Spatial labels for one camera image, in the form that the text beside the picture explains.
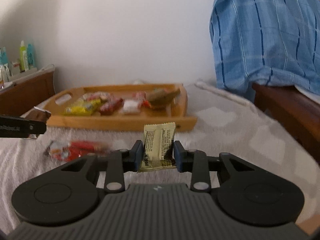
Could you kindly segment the wooden serving tray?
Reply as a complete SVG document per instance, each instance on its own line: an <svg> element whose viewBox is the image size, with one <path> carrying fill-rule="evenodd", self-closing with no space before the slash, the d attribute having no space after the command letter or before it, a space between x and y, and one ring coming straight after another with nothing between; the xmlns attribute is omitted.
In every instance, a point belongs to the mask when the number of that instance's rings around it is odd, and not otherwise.
<svg viewBox="0 0 320 240"><path fill-rule="evenodd" d="M123 99L131 98L136 92L151 92L157 88L180 90L180 94L165 109L153 110L143 107L138 114L123 114L120 111L103 116L98 112L90 116L64 115L66 107L86 93L108 92ZM79 129L97 129L103 131L142 131L144 125L174 122L179 132L191 131L197 123L197 117L188 115L187 91L181 83L145 83L140 85L106 85L79 87L64 90L46 103L44 109L51 112L48 126Z"/></svg>

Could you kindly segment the wooden chair right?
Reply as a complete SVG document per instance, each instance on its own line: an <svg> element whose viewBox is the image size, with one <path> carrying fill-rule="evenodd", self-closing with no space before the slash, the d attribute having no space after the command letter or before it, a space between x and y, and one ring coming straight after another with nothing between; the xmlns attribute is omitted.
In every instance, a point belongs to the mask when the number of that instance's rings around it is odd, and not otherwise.
<svg viewBox="0 0 320 240"><path fill-rule="evenodd" d="M254 105L270 113L319 163L319 104L293 86L267 87L254 83Z"/></svg>

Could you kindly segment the pink snack packet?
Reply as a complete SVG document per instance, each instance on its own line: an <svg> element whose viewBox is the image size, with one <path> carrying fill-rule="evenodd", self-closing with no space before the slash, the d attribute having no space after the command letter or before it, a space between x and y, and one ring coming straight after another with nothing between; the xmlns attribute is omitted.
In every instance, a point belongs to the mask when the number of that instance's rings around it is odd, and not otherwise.
<svg viewBox="0 0 320 240"><path fill-rule="evenodd" d="M84 101L91 101L91 100L100 100L101 102L107 102L112 97L112 94L108 92L93 92L93 93L86 93L81 98Z"/></svg>

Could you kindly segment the teal bottle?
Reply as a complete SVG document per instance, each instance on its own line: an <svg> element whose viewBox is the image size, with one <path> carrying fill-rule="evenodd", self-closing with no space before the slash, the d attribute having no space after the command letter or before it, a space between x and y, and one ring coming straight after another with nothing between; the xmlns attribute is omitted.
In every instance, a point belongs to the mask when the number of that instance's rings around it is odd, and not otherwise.
<svg viewBox="0 0 320 240"><path fill-rule="evenodd" d="M27 59L29 69L35 68L34 48L30 43L27 45Z"/></svg>

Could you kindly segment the green tube bottle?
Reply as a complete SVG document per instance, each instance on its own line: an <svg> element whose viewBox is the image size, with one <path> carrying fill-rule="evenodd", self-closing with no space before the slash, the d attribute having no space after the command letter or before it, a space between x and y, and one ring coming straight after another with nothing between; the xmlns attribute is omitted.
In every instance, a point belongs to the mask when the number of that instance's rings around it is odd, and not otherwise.
<svg viewBox="0 0 320 240"><path fill-rule="evenodd" d="M20 62L21 62L21 72L28 71L29 66L28 66L27 48L23 40L21 41L21 44L20 44Z"/></svg>

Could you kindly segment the dark red biscuit packet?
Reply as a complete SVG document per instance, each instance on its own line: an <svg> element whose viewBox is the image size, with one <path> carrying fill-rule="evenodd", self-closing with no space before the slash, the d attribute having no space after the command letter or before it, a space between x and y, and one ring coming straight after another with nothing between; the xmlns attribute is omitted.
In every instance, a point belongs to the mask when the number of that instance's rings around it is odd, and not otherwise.
<svg viewBox="0 0 320 240"><path fill-rule="evenodd" d="M115 111L119 110L123 106L124 100L122 98L112 98L105 104L103 104L98 112L101 115L112 115Z"/></svg>

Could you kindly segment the beige snack packet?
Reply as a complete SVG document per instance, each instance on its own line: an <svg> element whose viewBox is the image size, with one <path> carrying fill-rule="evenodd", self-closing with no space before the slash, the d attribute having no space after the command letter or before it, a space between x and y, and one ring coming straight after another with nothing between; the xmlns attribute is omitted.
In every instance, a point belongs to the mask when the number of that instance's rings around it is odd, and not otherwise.
<svg viewBox="0 0 320 240"><path fill-rule="evenodd" d="M166 170L176 167L173 142L174 122L144 126L144 154L139 172Z"/></svg>

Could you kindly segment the white candy packet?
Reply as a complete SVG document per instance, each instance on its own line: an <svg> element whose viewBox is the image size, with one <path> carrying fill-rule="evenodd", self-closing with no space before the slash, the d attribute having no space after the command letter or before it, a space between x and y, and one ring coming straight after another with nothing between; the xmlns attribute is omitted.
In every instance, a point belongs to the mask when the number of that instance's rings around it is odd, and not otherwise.
<svg viewBox="0 0 320 240"><path fill-rule="evenodd" d="M142 100L126 99L120 110L121 114L139 114L142 106Z"/></svg>

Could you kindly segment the wafer cracker packet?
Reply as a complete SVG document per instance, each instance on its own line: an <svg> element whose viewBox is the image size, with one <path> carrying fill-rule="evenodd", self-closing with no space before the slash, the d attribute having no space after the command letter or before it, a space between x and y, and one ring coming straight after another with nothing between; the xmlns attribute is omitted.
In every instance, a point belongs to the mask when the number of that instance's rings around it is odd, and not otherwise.
<svg viewBox="0 0 320 240"><path fill-rule="evenodd" d="M179 94L179 88L175 90L160 88L148 93L146 95L146 100L151 108L161 109L170 104Z"/></svg>

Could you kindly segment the blue plaid shirt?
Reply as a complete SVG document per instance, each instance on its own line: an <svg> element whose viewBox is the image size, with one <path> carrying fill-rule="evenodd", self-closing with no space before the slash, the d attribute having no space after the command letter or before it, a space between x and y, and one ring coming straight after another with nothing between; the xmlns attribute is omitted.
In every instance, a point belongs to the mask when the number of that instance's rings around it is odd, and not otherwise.
<svg viewBox="0 0 320 240"><path fill-rule="evenodd" d="M214 0L209 29L219 88L319 93L319 0Z"/></svg>

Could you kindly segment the grey white blanket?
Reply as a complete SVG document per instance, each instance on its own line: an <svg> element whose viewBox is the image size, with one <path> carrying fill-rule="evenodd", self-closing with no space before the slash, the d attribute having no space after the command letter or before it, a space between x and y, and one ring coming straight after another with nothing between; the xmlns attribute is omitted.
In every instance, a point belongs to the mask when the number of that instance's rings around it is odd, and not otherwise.
<svg viewBox="0 0 320 240"><path fill-rule="evenodd" d="M176 133L186 149L217 156L229 152L295 183L305 204L303 222L319 213L319 165L274 119L248 100L202 81L186 87L188 111L197 116L190 132ZM36 140L1 139L1 230L9 233L19 224L11 195L26 180L56 168L59 163L44 151L52 141L98 141L110 149L131 148L141 132L113 132L50 127Z"/></svg>

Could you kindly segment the red snack packet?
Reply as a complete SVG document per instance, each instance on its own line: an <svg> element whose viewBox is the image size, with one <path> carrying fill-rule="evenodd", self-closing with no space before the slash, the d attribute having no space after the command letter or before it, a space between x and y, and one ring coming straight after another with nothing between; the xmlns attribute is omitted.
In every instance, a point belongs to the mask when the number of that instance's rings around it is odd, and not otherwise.
<svg viewBox="0 0 320 240"><path fill-rule="evenodd" d="M110 146L103 142L88 140L52 141L44 155L58 161L73 161L86 155L106 155Z"/></svg>

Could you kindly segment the white tray on cabinet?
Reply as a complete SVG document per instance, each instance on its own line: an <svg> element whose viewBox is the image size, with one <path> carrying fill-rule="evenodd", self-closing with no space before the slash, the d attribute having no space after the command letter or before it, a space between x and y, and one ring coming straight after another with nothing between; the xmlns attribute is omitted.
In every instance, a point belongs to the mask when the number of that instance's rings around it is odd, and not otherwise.
<svg viewBox="0 0 320 240"><path fill-rule="evenodd" d="M23 72L14 76L9 77L9 81L13 82L14 84L19 84L24 81L30 80L32 78L35 78L37 76L41 76L43 74L51 73L55 71L55 66L53 64L49 64L48 66L41 68L39 70L36 70L35 68Z"/></svg>

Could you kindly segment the red Biscoff packet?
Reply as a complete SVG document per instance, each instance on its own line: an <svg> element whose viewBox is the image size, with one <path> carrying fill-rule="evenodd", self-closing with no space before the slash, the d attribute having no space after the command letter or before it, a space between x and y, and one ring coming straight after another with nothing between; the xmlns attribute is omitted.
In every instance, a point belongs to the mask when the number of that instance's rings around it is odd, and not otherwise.
<svg viewBox="0 0 320 240"><path fill-rule="evenodd" d="M144 91L135 92L135 93L133 93L132 98L134 100L144 101L144 100L146 100L146 92L144 92Z"/></svg>

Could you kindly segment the yellow snack bag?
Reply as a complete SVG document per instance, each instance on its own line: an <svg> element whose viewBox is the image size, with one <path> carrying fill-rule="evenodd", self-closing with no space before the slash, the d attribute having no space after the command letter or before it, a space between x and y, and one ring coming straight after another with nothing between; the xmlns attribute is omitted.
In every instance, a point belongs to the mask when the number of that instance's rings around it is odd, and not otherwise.
<svg viewBox="0 0 320 240"><path fill-rule="evenodd" d="M67 106L63 111L64 115L90 116L100 106L100 99L77 100L75 103Z"/></svg>

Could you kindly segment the dark chocolate bar wrapper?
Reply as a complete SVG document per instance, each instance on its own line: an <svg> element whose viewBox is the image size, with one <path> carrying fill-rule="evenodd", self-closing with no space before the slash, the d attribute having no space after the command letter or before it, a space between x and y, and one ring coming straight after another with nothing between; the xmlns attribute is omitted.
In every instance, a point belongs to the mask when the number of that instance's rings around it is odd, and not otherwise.
<svg viewBox="0 0 320 240"><path fill-rule="evenodd" d="M47 121L51 117L50 111L34 107L25 118L29 121L28 139L37 139L39 135L44 134L47 130Z"/></svg>

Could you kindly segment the wooden side cabinet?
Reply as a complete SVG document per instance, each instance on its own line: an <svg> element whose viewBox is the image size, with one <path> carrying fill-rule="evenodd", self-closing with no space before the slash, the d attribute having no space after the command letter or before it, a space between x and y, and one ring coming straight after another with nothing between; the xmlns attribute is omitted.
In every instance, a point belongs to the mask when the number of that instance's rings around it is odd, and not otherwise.
<svg viewBox="0 0 320 240"><path fill-rule="evenodd" d="M1 92L1 114L21 116L55 95L54 71L23 81Z"/></svg>

